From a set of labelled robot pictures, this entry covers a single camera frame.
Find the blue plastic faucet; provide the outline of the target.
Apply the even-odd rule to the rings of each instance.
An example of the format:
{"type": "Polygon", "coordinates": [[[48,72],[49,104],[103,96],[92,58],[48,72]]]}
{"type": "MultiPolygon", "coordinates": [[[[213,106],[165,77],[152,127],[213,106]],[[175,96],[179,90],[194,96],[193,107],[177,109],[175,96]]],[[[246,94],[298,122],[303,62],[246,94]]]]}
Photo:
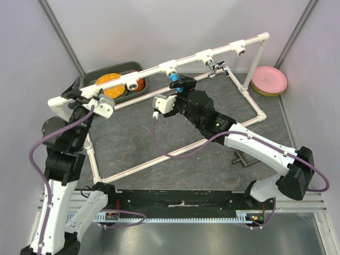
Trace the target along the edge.
{"type": "MultiPolygon", "coordinates": [[[[172,73],[169,78],[171,80],[171,82],[174,82],[174,81],[177,81],[179,79],[179,75],[178,73],[172,73]]],[[[183,88],[177,88],[175,89],[177,92],[179,93],[183,93],[184,92],[184,89],[183,88]]]]}

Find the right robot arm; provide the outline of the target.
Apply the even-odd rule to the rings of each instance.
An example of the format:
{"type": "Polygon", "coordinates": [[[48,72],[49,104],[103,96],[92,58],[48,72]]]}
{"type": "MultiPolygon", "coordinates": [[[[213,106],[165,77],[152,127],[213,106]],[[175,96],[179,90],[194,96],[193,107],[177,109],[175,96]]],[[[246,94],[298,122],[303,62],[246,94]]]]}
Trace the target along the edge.
{"type": "Polygon", "coordinates": [[[207,140],[244,152],[276,171],[275,175],[248,185],[243,195],[247,208],[256,209],[262,202],[281,196],[301,201],[314,175],[312,151],[306,147],[284,147],[249,131],[216,111],[214,101],[205,91],[197,90],[196,84],[194,78],[180,75],[169,85],[176,89],[175,93],[154,98],[155,111],[164,117],[179,113],[207,140]]]}

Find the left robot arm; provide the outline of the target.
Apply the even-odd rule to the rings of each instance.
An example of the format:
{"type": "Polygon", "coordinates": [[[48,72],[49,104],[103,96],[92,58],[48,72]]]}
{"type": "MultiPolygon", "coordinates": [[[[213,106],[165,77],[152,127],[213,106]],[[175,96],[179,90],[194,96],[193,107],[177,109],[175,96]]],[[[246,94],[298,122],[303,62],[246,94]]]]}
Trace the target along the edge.
{"type": "Polygon", "coordinates": [[[21,254],[78,254],[81,239],[102,209],[116,205],[115,187],[97,182],[89,197],[70,220],[67,219],[73,192],[85,155],[81,153],[94,119],[94,108],[79,90],[81,78],[62,93],[73,99],[70,117],[51,117],[42,126],[42,139],[30,149],[29,160],[45,184],[44,202],[36,234],[21,254]]]}

